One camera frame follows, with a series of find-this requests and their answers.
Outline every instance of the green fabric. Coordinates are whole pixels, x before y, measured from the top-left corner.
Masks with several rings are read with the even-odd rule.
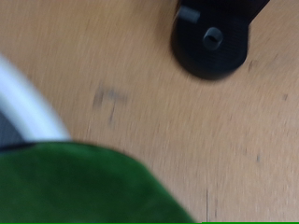
[[[139,162],[102,147],[0,152],[0,222],[192,222]]]

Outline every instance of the white plastic rim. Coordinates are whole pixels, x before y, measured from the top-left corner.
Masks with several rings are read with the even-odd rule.
[[[1,54],[0,111],[26,142],[71,139],[65,126],[47,101]]]

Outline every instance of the black plastic base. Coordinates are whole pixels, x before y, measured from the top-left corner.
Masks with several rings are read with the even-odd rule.
[[[217,4],[223,1],[227,3],[225,6]],[[251,9],[244,7],[246,11],[242,16],[242,11],[236,7],[234,13],[235,1],[238,4],[250,1],[248,7]],[[249,24],[267,2],[180,1],[171,39],[172,50],[179,63],[191,74],[203,79],[215,80],[232,74],[246,60]]]

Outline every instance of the blurry object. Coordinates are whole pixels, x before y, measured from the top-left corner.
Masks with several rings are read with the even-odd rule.
[[[63,123],[46,100],[21,72],[1,55],[0,114],[0,134],[16,137],[15,142],[10,139],[3,144],[16,144],[21,139],[25,142],[70,139]]]
[[[37,143],[0,154],[0,222],[192,222],[139,162],[103,147]]]
[[[178,62],[196,77],[227,77],[246,60],[249,25],[268,2],[179,1],[172,34]]]

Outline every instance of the wooden desk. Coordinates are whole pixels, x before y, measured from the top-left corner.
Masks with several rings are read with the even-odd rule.
[[[220,82],[173,58],[176,2],[2,0],[0,51],[75,139],[143,161],[198,221],[298,220],[299,1],[271,0]]]

